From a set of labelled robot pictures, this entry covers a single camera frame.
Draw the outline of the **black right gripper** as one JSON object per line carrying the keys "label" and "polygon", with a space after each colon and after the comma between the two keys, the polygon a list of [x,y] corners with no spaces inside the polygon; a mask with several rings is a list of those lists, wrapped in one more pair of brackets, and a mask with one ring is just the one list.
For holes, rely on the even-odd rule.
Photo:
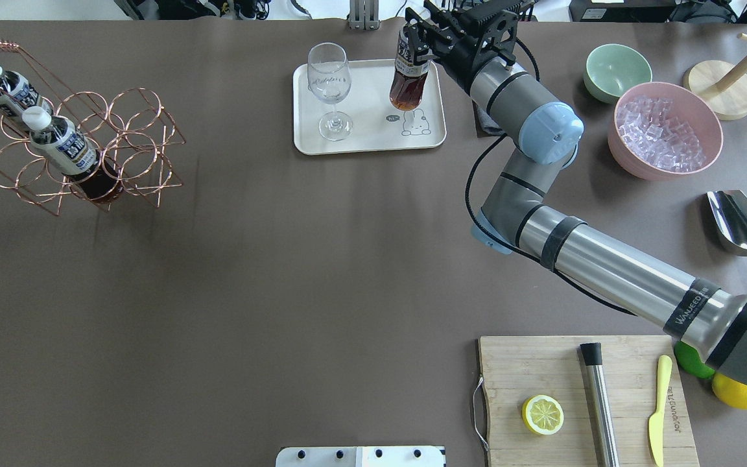
{"label": "black right gripper", "polygon": [[455,82],[473,82],[478,71],[498,57],[501,65],[516,64],[515,45],[519,19],[526,17],[534,1],[487,1],[473,8],[436,6],[424,1],[429,21],[406,19],[403,26],[403,59],[408,66],[428,61],[441,64]]}

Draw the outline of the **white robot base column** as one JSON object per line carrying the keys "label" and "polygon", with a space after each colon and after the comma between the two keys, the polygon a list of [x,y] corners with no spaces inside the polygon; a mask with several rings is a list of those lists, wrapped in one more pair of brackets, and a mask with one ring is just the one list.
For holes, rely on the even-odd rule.
{"label": "white robot base column", "polygon": [[446,466],[442,446],[323,446],[287,447],[276,466]]}

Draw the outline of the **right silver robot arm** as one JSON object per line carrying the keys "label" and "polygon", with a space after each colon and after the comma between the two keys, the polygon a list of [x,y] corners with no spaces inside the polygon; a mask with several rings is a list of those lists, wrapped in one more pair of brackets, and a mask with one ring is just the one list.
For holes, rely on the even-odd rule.
{"label": "right silver robot arm", "polygon": [[521,2],[423,7],[427,19],[405,11],[409,62],[438,62],[516,146],[483,207],[468,209],[475,237],[530,258],[575,289],[596,293],[602,304],[644,317],[747,385],[747,295],[729,294],[543,203],[558,172],[575,159],[584,126],[517,63]]}

